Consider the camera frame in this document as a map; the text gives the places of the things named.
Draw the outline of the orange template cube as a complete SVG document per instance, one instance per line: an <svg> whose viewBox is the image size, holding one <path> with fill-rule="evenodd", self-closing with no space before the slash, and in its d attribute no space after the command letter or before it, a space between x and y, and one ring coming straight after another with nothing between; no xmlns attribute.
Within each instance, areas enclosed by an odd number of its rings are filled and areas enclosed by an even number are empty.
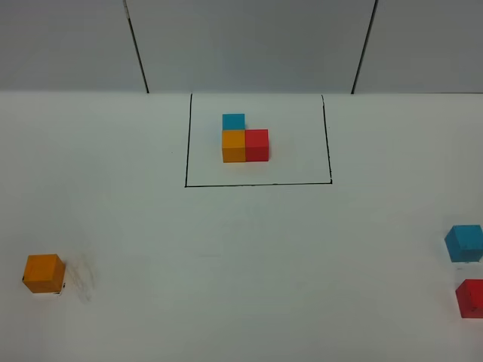
<svg viewBox="0 0 483 362"><path fill-rule="evenodd" d="M244 130L222 132L222 156L224 163L246 162Z"/></svg>

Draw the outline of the red template cube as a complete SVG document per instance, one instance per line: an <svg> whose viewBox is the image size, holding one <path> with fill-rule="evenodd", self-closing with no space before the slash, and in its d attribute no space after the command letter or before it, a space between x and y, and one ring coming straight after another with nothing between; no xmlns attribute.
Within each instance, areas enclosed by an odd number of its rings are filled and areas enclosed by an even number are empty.
<svg viewBox="0 0 483 362"><path fill-rule="evenodd" d="M269 160L269 131L267 129L248 129L245 131L246 162Z"/></svg>

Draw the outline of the blue template cube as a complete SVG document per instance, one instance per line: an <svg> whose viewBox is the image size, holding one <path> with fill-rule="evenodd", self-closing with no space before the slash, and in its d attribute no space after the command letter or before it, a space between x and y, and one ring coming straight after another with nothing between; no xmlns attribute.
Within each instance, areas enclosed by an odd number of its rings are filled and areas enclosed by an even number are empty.
<svg viewBox="0 0 483 362"><path fill-rule="evenodd" d="M245 130L245 114L222 114L222 128L223 130Z"/></svg>

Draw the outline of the white template sheet black outline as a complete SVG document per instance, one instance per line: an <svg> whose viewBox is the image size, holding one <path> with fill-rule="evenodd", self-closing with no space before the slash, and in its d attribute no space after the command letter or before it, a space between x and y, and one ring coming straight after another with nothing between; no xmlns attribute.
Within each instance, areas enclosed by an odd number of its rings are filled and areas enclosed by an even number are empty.
<svg viewBox="0 0 483 362"><path fill-rule="evenodd" d="M249 129L269 132L269 161L225 163L222 116L243 114ZM186 186L280 186L331 183L320 94L192 95Z"/></svg>

